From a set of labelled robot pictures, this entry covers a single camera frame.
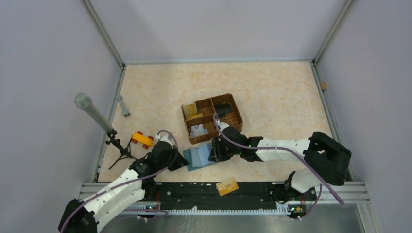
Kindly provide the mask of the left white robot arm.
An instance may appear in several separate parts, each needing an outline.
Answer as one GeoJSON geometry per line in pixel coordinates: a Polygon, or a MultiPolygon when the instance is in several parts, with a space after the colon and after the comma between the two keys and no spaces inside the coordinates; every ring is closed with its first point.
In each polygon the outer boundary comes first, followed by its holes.
{"type": "Polygon", "coordinates": [[[59,232],[101,232],[130,205],[154,198],[154,178],[158,174],[175,171],[188,164],[177,146],[166,141],[157,142],[151,152],[135,160],[117,179],[97,193],[82,200],[71,200],[58,225],[59,232]]]}

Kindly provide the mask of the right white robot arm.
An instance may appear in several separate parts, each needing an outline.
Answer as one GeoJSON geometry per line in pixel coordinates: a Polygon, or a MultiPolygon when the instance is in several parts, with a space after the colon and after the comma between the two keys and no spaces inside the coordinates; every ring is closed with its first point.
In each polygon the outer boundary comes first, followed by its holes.
{"type": "Polygon", "coordinates": [[[304,169],[292,172],[285,181],[289,199],[298,200],[309,189],[324,185],[339,203],[343,202],[332,187],[344,185],[352,152],[325,133],[313,132],[303,139],[274,140],[246,137],[225,123],[217,131],[218,145],[212,149],[210,160],[223,162],[238,155],[248,162],[301,162],[304,169]]]}

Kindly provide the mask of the gold credit card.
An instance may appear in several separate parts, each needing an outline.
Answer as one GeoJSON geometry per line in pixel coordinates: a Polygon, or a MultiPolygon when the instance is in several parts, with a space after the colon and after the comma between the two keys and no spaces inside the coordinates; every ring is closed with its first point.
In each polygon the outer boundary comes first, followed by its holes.
{"type": "Polygon", "coordinates": [[[239,185],[234,177],[230,177],[224,181],[218,182],[216,184],[216,189],[220,196],[227,195],[239,189],[239,185]]]}

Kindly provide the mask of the woven wicker tray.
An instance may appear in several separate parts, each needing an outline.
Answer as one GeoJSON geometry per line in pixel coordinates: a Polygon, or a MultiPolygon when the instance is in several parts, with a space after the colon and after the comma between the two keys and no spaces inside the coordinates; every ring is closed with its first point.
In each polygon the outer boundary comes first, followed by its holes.
{"type": "Polygon", "coordinates": [[[230,103],[233,112],[227,114],[225,117],[219,118],[220,121],[227,123],[229,126],[234,127],[238,131],[242,131],[243,119],[237,107],[234,96],[231,93],[226,93],[210,98],[196,100],[197,109],[204,116],[201,118],[185,121],[183,110],[181,111],[184,119],[184,124],[188,134],[189,142],[191,144],[198,144],[209,141],[218,136],[218,131],[214,125],[214,104],[218,103],[230,103]]]}

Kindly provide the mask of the blue leather card holder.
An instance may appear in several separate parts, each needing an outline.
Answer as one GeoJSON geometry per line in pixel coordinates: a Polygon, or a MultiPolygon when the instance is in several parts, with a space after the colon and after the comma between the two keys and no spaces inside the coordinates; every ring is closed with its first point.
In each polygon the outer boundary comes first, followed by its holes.
{"type": "Polygon", "coordinates": [[[212,150],[212,143],[202,143],[198,147],[183,150],[184,158],[189,162],[187,171],[192,172],[214,164],[209,160],[212,150]]]}

